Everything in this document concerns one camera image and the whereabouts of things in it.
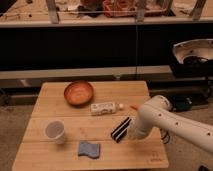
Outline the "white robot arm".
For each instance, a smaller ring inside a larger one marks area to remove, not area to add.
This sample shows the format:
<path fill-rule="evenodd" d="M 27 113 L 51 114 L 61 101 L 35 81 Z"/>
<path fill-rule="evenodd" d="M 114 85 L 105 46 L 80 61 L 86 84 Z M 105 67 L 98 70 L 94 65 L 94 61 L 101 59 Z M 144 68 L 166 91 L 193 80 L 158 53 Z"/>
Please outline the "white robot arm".
<path fill-rule="evenodd" d="M 213 126 L 178 116 L 171 112 L 170 101 L 156 95 L 142 104 L 130 122 L 127 135 L 130 139 L 146 138 L 153 127 L 175 135 L 213 154 Z"/>

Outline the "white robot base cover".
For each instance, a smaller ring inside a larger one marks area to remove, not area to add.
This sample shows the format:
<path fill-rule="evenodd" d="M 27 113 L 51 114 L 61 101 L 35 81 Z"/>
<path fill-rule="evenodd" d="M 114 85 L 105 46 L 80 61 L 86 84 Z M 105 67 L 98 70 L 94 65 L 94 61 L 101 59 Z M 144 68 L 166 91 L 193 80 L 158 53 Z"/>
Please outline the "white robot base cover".
<path fill-rule="evenodd" d="M 179 64 L 183 64 L 189 57 L 213 60 L 213 38 L 193 39 L 174 44 L 172 52 Z"/>

